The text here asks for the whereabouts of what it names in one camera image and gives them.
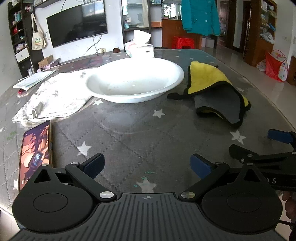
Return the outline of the person right hand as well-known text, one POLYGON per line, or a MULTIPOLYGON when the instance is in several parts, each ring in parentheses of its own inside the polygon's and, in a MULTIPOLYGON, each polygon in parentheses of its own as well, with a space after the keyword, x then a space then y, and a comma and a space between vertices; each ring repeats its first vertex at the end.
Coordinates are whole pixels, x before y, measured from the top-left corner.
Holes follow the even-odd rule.
POLYGON ((285 202, 286 216, 295 223, 295 192, 284 191, 282 200, 285 202))

